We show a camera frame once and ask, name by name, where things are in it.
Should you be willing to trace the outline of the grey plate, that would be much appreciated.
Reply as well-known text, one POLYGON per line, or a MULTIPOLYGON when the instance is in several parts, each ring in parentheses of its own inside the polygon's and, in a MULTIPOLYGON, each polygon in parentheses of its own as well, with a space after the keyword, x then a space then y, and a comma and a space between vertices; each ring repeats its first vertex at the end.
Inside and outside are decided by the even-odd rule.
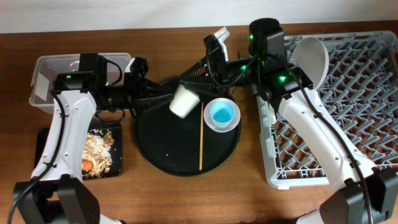
POLYGON ((303 39, 293 50, 289 62, 304 71, 315 89, 322 86, 329 66, 329 54, 322 41, 315 37, 303 39))

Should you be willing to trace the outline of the small white bowl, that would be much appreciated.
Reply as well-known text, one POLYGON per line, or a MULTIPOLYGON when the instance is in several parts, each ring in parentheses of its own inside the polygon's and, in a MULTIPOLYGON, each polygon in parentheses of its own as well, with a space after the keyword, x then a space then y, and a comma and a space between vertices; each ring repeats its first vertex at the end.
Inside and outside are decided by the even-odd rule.
POLYGON ((227 98, 215 98, 214 100, 211 100, 209 103, 207 103, 205 106, 205 109, 204 109, 204 121, 205 121, 206 125, 210 129, 212 129, 213 131, 215 131, 217 133, 227 133, 227 132, 233 130, 239 124, 240 119, 241 119, 241 113, 240 113, 240 110, 239 110, 237 104, 234 101, 227 99, 227 98), (222 101, 222 100, 228 101, 234 106, 235 116, 234 116, 232 122, 226 128, 217 128, 213 124, 213 121, 212 121, 212 118, 210 115, 210 109, 216 101, 222 101))

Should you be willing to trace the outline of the blue plastic cup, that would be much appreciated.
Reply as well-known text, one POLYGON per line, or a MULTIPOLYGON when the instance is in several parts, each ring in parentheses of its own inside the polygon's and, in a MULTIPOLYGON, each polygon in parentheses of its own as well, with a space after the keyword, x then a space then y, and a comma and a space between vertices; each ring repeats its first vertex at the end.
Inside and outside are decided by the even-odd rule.
POLYGON ((235 116, 235 109, 228 101, 216 101, 210 109, 210 115, 217 128, 226 128, 235 116))

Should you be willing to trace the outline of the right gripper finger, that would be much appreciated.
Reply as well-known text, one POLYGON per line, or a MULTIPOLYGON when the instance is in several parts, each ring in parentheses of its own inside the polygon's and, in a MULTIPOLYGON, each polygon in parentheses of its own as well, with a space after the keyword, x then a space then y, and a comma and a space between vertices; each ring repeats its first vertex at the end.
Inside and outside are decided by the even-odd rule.
POLYGON ((206 74, 208 73, 206 58, 203 57, 196 64, 194 64, 191 68, 183 72, 179 79, 181 82, 189 82, 189 83, 205 83, 206 82, 206 74))
POLYGON ((202 85, 200 83, 180 82, 186 90, 194 91, 202 95, 227 95, 226 88, 217 88, 211 85, 202 85))

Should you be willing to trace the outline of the orange carrot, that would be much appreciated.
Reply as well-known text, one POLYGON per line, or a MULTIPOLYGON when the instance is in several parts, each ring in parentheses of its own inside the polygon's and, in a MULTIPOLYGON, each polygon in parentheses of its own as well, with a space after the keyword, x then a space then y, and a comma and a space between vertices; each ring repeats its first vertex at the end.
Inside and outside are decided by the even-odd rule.
POLYGON ((83 159, 81 163, 81 169, 83 171, 91 171, 94 168, 94 164, 91 160, 83 159))

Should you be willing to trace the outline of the white paper cup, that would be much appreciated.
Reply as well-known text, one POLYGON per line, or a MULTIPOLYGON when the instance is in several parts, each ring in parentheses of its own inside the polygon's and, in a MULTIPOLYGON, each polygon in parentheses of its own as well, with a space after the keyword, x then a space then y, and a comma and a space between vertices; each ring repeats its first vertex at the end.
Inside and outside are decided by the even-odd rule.
POLYGON ((172 113, 184 119, 200 102, 200 97, 194 91, 186 89, 179 84, 174 94, 174 98, 169 105, 172 113))

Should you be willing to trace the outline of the pile of white rice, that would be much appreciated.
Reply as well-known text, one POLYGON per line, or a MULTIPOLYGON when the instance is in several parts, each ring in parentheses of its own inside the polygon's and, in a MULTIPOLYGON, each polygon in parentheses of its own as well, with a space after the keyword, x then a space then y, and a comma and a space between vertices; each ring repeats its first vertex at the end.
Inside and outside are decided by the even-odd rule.
POLYGON ((109 150, 111 146, 107 145, 103 141, 105 133, 88 133, 86 137, 85 148, 83 150, 83 159, 88 159, 100 162, 102 160, 108 160, 112 162, 111 154, 109 150))

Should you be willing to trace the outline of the pile of peanut shells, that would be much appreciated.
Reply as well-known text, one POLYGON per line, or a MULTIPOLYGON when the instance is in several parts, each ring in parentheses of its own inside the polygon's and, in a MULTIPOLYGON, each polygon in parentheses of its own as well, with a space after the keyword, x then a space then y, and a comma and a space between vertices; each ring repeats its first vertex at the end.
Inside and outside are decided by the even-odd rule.
POLYGON ((95 134, 87 135, 81 163, 84 179, 100 179, 109 172, 113 163, 109 150, 114 143, 110 132, 102 137, 95 134))

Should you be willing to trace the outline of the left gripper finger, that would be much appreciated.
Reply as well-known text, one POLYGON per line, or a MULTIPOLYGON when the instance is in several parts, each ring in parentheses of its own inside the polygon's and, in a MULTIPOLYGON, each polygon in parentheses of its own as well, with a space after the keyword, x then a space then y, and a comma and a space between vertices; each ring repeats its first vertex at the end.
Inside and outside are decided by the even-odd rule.
POLYGON ((140 98, 136 100, 136 115, 138 118, 140 118, 145 115, 147 111, 151 111, 163 105, 169 104, 173 100, 173 98, 173 93, 140 98))
POLYGON ((174 92, 170 87, 163 86, 146 78, 144 79, 143 84, 145 95, 168 95, 174 92))

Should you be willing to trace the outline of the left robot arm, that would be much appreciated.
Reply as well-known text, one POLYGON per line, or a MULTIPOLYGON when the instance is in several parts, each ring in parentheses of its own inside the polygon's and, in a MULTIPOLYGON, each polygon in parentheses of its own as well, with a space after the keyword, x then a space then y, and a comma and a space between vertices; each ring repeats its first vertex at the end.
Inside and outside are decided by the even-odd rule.
POLYGON ((81 165, 91 119, 102 111, 144 110, 169 103, 173 89, 145 78, 146 59, 132 59, 118 80, 108 83, 110 60, 81 54, 78 70, 57 75, 50 94, 53 118, 41 158, 30 181, 15 184, 7 222, 18 210, 26 223, 116 223, 103 215, 98 199, 84 186, 81 165))

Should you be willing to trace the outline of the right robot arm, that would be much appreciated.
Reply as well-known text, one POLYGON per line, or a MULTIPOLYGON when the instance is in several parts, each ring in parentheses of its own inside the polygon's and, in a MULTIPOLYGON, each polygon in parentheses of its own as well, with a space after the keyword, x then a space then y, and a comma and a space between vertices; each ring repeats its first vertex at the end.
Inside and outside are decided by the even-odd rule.
POLYGON ((378 169, 347 137, 324 107, 318 88, 327 72, 329 55, 322 41, 303 39, 288 57, 284 31, 277 19, 249 25, 249 57, 229 61, 227 30, 204 39, 205 56, 179 80, 188 90, 224 95, 232 86, 254 85, 299 133, 323 168, 331 197, 296 219, 297 223, 381 223, 392 216, 397 174, 378 169))

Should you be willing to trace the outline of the brown walnut piece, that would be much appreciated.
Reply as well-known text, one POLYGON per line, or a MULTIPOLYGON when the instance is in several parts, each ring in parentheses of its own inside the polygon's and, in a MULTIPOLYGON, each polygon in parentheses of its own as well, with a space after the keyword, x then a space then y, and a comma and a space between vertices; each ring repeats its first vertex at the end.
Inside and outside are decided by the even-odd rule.
POLYGON ((112 146, 115 143, 115 139, 113 138, 113 135, 111 132, 107 132, 103 136, 103 141, 105 144, 112 146))

